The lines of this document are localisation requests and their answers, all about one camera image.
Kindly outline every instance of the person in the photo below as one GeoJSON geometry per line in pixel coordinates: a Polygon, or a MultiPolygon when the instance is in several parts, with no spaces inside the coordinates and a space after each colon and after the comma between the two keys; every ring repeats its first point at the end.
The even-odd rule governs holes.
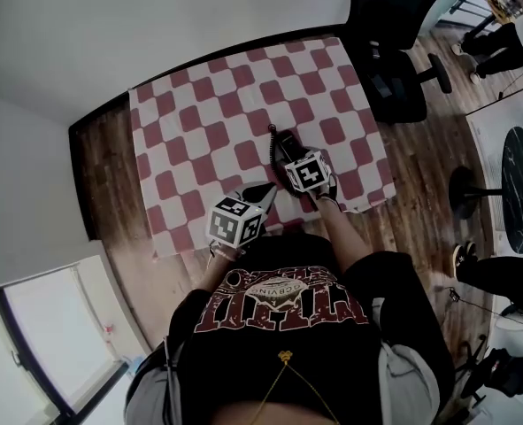
{"type": "Polygon", "coordinates": [[[456,55],[492,55],[500,49],[501,52],[479,63],[470,73],[470,80],[479,84],[486,76],[517,69],[523,66],[523,14],[515,23],[500,26],[489,35],[477,37],[465,36],[463,42],[452,45],[456,55]]]}
{"type": "Polygon", "coordinates": [[[432,422],[454,367],[411,257],[372,253],[326,188],[311,196],[329,241],[219,246],[138,369],[127,425],[432,422]]]}
{"type": "Polygon", "coordinates": [[[509,298],[523,310],[523,258],[478,259],[475,243],[457,245],[452,253],[454,276],[480,290],[509,298]]]}

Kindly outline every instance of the red and white checkered mat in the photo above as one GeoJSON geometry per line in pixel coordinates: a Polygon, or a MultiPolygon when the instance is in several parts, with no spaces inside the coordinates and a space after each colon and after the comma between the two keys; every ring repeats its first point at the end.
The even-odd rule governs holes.
{"type": "MultiPolygon", "coordinates": [[[[219,58],[129,93],[143,201],[159,257],[204,248],[206,214],[236,185],[274,181],[269,131],[295,132],[338,175],[357,212],[395,195],[364,91],[337,38],[219,58]]],[[[281,185],[267,229],[318,218],[281,185]]]]}

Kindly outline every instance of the black t-shirt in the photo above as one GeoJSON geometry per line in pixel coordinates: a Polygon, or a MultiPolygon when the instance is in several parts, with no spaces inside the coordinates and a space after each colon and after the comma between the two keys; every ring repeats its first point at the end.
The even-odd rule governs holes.
{"type": "MultiPolygon", "coordinates": [[[[204,423],[222,405],[262,400],[283,367],[278,354],[291,351],[290,365],[340,423],[381,423],[379,330],[340,280],[326,239],[273,236],[258,239],[212,295],[190,293],[171,324],[176,336],[181,315],[197,323],[178,367],[184,421],[204,423]]],[[[332,418],[288,369],[267,401],[332,418]]]]}

